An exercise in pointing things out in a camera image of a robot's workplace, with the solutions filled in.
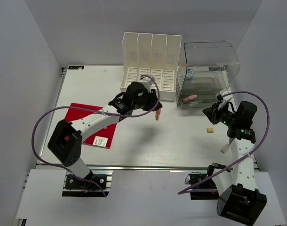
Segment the clear acrylic storage box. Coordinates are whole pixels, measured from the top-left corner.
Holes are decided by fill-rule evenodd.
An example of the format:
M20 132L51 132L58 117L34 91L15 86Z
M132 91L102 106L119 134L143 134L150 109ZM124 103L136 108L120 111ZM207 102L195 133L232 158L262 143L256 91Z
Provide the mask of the clear acrylic storage box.
M191 68L194 76L184 84L185 71ZM176 79L176 104L180 108L208 108L217 102L217 93L228 89L240 70L233 45L225 40L187 41L180 51ZM184 103L183 99L197 95L199 104Z

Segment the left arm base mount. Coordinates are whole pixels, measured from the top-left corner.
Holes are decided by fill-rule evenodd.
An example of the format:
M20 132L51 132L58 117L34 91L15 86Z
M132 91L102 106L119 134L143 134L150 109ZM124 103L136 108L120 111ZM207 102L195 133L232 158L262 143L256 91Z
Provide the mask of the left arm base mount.
M90 180L102 188L105 196L95 183L80 181L70 173L67 173L62 190L62 197L105 198L110 191L112 171L93 171L93 176Z

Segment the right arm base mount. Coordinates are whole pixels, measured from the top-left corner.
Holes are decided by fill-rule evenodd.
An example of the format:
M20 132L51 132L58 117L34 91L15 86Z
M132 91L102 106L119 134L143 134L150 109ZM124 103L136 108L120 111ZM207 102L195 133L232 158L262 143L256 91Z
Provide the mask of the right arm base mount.
M208 176L211 176L214 174L215 170L219 171L223 168L225 168L225 165L219 164L219 163L212 163L208 166L206 173L200 173L200 172L191 172L189 173L184 182L188 185L193 185L195 183L198 183ZM207 182L200 184L196 187L194 187L194 190L216 190L216 185L213 181L213 179L208 180ZM190 199L191 200L218 200L219 193L218 192L193 192L190 193Z

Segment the pink correction tape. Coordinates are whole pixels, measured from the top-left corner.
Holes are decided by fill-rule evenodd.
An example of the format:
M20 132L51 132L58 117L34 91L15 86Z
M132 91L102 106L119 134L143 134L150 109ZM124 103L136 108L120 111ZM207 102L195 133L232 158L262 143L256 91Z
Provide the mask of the pink correction tape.
M191 101L195 101L197 100L198 96L197 95L190 95L190 96L187 96L183 99L183 102L184 103L189 103Z

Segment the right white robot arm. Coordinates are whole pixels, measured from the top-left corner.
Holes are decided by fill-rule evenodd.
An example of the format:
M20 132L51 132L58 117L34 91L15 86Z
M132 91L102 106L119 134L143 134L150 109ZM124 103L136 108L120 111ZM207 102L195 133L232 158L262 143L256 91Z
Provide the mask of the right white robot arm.
M251 129L257 106L242 101L236 112L229 106L220 107L217 102L202 112L212 124L223 123L228 127L229 147L235 165L222 173L224 166L213 163L205 176L209 187L217 188L219 198L217 214L238 223L252 226L263 211L267 198L259 192L255 181L254 156L250 154L255 147L255 132Z

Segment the blue lidded jar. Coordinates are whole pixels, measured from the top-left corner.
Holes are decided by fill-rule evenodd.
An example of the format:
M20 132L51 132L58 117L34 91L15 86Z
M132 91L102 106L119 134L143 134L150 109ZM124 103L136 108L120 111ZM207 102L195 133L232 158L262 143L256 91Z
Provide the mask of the blue lidded jar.
M186 69L184 84L189 85L193 79L194 71L191 68Z

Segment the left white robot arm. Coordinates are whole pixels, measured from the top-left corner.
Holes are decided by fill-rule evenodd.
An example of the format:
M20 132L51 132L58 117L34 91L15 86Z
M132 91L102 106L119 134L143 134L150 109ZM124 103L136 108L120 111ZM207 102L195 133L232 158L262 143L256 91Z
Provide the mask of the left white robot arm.
M89 187L93 176L80 156L83 142L108 126L135 117L135 110L141 109L149 113L161 109L159 88L152 86L156 86L154 78L144 75L139 81L132 82L126 91L119 93L101 110L78 120L61 120L57 123L48 142L48 149L76 177L76 182L81 187Z

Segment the orange correction tape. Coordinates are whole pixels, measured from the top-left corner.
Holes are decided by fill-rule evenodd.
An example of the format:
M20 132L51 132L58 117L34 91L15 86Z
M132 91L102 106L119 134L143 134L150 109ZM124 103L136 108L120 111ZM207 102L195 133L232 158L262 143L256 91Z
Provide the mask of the orange correction tape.
M155 120L159 120L161 114L161 108L155 111Z

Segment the green correction tape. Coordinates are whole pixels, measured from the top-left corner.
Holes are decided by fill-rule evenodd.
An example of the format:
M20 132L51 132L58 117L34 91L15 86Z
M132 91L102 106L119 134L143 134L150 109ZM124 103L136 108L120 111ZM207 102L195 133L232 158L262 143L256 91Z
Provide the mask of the green correction tape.
M202 102L203 102L202 99L197 99L197 100L191 101L190 104L199 104L199 103L202 103Z

